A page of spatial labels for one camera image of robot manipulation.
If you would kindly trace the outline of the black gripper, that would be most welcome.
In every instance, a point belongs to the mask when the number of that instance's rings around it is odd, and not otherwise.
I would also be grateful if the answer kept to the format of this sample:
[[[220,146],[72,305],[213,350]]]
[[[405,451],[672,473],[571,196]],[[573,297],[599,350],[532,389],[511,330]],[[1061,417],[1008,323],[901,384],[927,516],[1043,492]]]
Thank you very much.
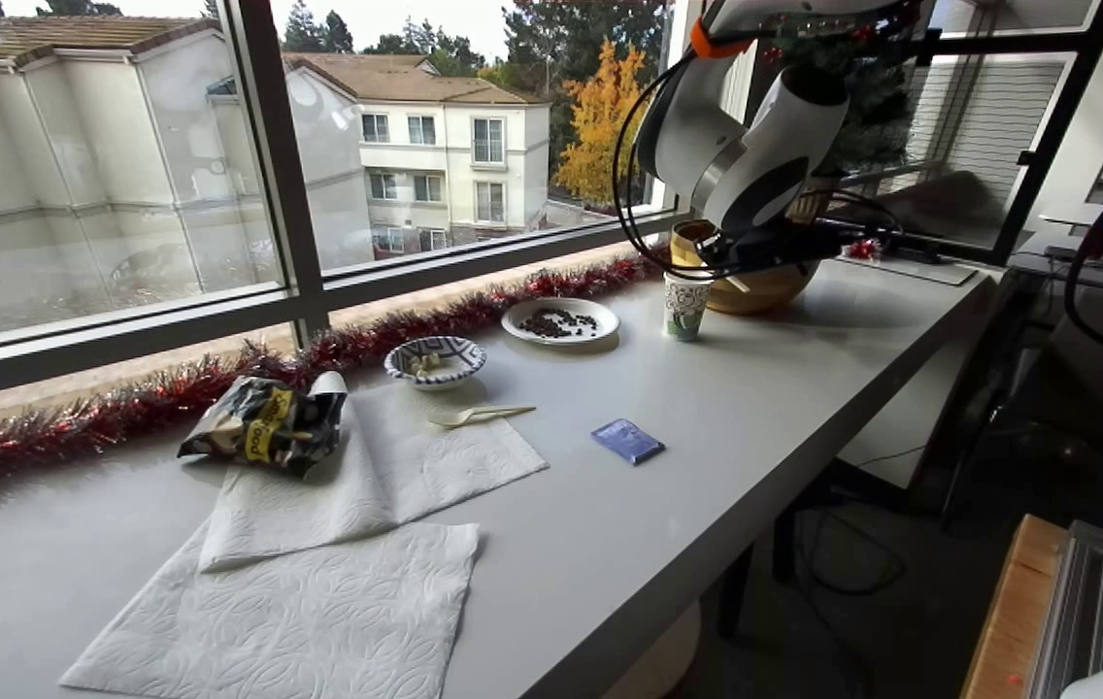
[[[688,217],[681,235],[692,246],[699,269],[710,275],[745,275],[783,265],[811,265],[837,255],[853,231],[833,222],[797,226],[788,217],[773,217],[748,230],[716,230],[703,217]]]

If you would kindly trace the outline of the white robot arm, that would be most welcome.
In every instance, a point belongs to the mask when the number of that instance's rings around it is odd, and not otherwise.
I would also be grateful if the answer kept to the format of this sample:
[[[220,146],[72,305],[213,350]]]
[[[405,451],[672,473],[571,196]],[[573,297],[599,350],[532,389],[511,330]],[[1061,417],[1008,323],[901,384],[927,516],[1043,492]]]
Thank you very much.
[[[788,206],[817,173],[868,163],[905,111],[905,71],[937,55],[1066,50],[1082,33],[945,37],[919,0],[716,0],[682,55],[626,111],[613,163],[635,163],[710,226],[681,278],[811,265],[857,230]]]

